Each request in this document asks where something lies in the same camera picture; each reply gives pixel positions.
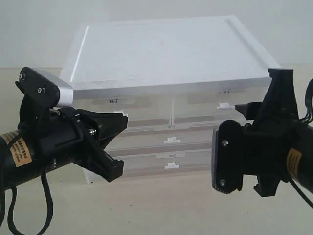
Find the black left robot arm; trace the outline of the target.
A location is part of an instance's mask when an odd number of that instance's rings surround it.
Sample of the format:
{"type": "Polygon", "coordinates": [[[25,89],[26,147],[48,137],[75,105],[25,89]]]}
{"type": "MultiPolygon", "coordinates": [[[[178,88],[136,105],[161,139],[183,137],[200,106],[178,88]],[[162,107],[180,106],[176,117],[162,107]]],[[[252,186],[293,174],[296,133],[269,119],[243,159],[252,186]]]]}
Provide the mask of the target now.
{"type": "Polygon", "coordinates": [[[0,137],[0,181],[18,186],[68,164],[76,164],[111,182],[124,162],[105,152],[128,125],[122,113],[97,113],[22,100],[17,130],[0,137]]]}

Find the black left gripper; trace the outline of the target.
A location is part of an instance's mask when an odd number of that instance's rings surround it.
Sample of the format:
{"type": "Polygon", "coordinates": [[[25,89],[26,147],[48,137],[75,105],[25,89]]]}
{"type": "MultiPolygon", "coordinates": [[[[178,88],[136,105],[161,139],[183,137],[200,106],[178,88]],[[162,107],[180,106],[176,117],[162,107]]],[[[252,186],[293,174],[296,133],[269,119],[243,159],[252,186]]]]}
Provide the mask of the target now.
{"type": "Polygon", "coordinates": [[[127,128],[128,117],[123,113],[97,113],[71,107],[60,111],[60,115],[54,114],[50,108],[24,96],[18,129],[28,162],[18,168],[18,175],[40,176],[75,163],[107,182],[121,177],[124,162],[113,159],[102,149],[127,128]]]}

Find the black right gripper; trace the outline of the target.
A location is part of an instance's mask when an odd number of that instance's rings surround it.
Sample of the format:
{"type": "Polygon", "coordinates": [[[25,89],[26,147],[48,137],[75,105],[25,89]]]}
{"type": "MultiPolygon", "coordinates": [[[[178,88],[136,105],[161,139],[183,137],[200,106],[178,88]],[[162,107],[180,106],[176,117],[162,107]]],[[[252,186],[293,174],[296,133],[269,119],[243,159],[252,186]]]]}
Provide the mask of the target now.
{"type": "Polygon", "coordinates": [[[235,105],[252,124],[243,128],[245,135],[245,174],[257,175],[253,187],[261,197],[276,195],[281,180],[287,180],[286,157],[290,135],[299,121],[293,85],[293,69],[268,69],[270,86],[261,102],[235,105]]]}

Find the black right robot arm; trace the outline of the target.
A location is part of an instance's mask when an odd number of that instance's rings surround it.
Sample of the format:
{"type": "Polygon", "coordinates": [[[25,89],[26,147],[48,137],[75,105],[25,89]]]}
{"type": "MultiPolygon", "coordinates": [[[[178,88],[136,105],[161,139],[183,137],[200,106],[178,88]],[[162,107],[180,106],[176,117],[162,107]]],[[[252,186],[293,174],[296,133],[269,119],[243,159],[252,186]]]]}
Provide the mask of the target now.
{"type": "Polygon", "coordinates": [[[306,88],[307,112],[299,118],[293,70],[270,68],[268,73],[271,84],[263,101],[235,106],[253,122],[245,128],[245,135],[256,141],[250,156],[260,159],[255,189],[261,196],[272,196],[279,181],[287,180],[304,196],[298,184],[309,192],[313,190],[313,83],[306,88]]]}

